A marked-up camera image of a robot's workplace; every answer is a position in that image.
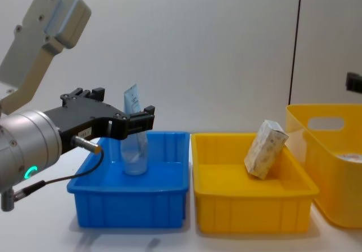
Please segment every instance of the green indicator light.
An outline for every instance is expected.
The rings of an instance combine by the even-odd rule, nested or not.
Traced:
[[[28,171],[25,173],[24,178],[25,178],[25,179],[30,178],[30,177],[31,177],[31,173],[32,173],[33,171],[38,171],[38,167],[37,167],[37,166],[32,166],[31,168],[29,168]]]

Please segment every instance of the yellow plastic bin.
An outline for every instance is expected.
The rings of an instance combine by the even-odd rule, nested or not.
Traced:
[[[312,119],[342,127],[308,128]],[[290,105],[287,107],[287,146],[304,166],[321,193],[315,202],[333,224],[362,228],[362,163],[341,154],[362,154],[362,105]]]
[[[255,133],[192,135],[197,223],[204,233],[306,232],[318,188],[284,147],[266,180],[246,171]]]

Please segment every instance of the clear plastic bag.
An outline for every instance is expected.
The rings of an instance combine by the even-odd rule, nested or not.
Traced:
[[[141,111],[135,84],[124,92],[124,112],[133,114]],[[124,161],[124,173],[141,175],[147,170],[148,141],[145,132],[129,135],[120,142],[120,152]]]

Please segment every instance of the white table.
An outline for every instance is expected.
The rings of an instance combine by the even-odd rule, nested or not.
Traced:
[[[73,150],[16,189],[73,174],[87,155],[85,150]],[[0,251],[362,251],[362,231],[330,226],[314,206],[306,234],[203,235],[195,225],[192,181],[190,184],[186,224],[177,230],[79,228],[67,181],[46,186],[16,203],[13,211],[0,212]]]

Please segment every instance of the cable connector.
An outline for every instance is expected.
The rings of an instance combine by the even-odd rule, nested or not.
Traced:
[[[92,143],[79,136],[73,136],[72,140],[71,140],[71,144],[73,146],[78,146],[78,147],[82,147],[83,149],[87,149],[88,151],[93,152],[95,154],[98,154],[102,150],[100,145]]]
[[[39,190],[40,188],[43,188],[46,185],[46,182],[44,180],[38,181],[37,183],[34,183],[28,187],[25,187],[19,191],[17,191],[14,194],[14,201],[17,202],[24,197],[27,197],[28,195],[34,193],[35,191]]]

